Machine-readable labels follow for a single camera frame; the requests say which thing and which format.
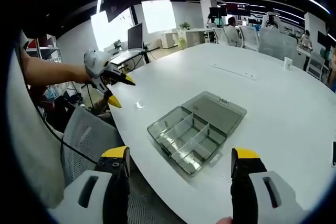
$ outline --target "person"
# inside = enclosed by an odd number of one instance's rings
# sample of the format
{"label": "person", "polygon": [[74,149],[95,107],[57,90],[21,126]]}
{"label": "person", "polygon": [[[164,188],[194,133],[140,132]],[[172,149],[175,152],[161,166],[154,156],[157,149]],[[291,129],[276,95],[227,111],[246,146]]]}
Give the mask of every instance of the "person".
{"label": "person", "polygon": [[310,40],[309,36],[310,36],[310,33],[309,33],[308,30],[306,30],[304,32],[304,34],[302,35],[301,39],[300,39],[300,44],[302,46],[313,49],[313,46],[312,46],[312,43],[311,43],[311,40]]}
{"label": "person", "polygon": [[26,84],[41,87],[67,81],[91,80],[85,66],[46,62],[30,57],[17,43],[12,51],[6,89],[6,111],[12,148],[26,181],[41,202],[55,208],[65,187],[60,142],[39,116]]}
{"label": "person", "polygon": [[330,81],[329,81],[329,85],[330,88],[333,92],[336,92],[336,48],[334,50],[334,54],[332,56],[331,59],[331,76],[330,76]]}
{"label": "person", "polygon": [[236,19],[235,17],[231,17],[228,19],[228,25],[224,28],[227,42],[230,46],[240,47],[241,39],[239,38],[238,31],[236,30]]}
{"label": "person", "polygon": [[278,30],[279,32],[282,32],[281,20],[278,16],[276,16],[272,8],[269,8],[267,14],[263,16],[261,27],[270,30]]}
{"label": "person", "polygon": [[220,219],[216,224],[232,224],[232,218],[231,217],[225,217]]}

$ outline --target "black cable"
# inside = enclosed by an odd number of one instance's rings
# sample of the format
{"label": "black cable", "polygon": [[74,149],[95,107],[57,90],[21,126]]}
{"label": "black cable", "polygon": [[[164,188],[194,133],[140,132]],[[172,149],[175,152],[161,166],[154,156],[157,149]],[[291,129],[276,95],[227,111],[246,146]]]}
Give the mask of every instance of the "black cable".
{"label": "black cable", "polygon": [[91,102],[91,105],[92,105],[92,112],[93,112],[94,111],[94,107],[93,107],[93,102],[92,102],[90,91],[89,91],[89,85],[87,84],[86,87],[88,89],[88,94],[89,94],[90,102]]}
{"label": "black cable", "polygon": [[133,61],[133,66],[135,66],[135,61],[134,61],[134,59],[131,59],[132,61]]}
{"label": "black cable", "polygon": [[132,69],[132,71],[137,67],[137,65],[139,64],[140,60],[134,65],[134,68]]}
{"label": "black cable", "polygon": [[[22,68],[22,62],[21,62],[21,47],[19,45],[19,49],[18,49],[18,61],[19,61],[19,65],[20,65],[20,68],[21,70],[23,69]],[[25,85],[26,85],[26,89],[27,89],[27,92],[30,96],[30,91],[29,91],[29,88],[28,88],[28,84],[27,84],[27,80],[26,80],[26,77],[25,77],[25,74],[22,73],[23,75],[23,79],[24,79],[24,82],[25,82]],[[68,147],[70,150],[76,152],[78,155],[82,156],[83,158],[85,158],[86,160],[88,160],[89,162],[93,163],[93,164],[97,164],[97,162],[93,161],[92,159],[90,159],[88,156],[84,155],[82,152],[80,152],[79,150],[73,148],[72,146],[70,146],[69,144],[67,144],[66,142],[64,142],[63,139],[61,139],[58,135],[56,135],[56,133],[50,128],[49,124],[47,123],[47,121],[45,120],[44,116],[42,115],[42,113],[40,112],[40,110],[38,109],[38,106],[33,102],[33,105],[35,107],[35,109],[37,110],[37,113],[39,114],[39,116],[41,117],[44,125],[47,127],[47,129],[51,132],[51,134],[61,143],[61,145],[65,145],[66,147]]]}

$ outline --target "potted plant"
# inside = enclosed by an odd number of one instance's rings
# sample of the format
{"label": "potted plant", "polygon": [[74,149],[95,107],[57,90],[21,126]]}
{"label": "potted plant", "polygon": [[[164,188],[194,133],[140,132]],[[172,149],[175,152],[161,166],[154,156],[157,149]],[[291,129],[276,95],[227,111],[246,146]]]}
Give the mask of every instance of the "potted plant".
{"label": "potted plant", "polygon": [[190,25],[187,22],[180,24],[180,29],[182,30],[190,30]]}

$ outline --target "human hand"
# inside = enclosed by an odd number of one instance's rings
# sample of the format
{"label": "human hand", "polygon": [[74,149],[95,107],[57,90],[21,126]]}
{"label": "human hand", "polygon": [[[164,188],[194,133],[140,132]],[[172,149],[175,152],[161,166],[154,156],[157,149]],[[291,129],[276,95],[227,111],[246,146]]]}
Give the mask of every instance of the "human hand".
{"label": "human hand", "polygon": [[71,65],[71,70],[74,75],[74,82],[76,83],[88,83],[91,82],[91,77],[87,73],[85,66]]}
{"label": "human hand", "polygon": [[232,218],[225,217],[223,219],[220,219],[216,224],[232,224]]}

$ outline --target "computer monitor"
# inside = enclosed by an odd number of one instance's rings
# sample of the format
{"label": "computer monitor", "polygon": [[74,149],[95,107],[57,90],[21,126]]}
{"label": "computer monitor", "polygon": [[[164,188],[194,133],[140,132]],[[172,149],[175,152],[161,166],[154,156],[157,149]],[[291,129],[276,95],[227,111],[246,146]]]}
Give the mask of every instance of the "computer monitor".
{"label": "computer monitor", "polygon": [[227,11],[224,6],[221,7],[210,7],[210,17],[211,18],[221,18],[223,16],[227,16]]}
{"label": "computer monitor", "polygon": [[128,50],[142,50],[142,23],[128,30]]}

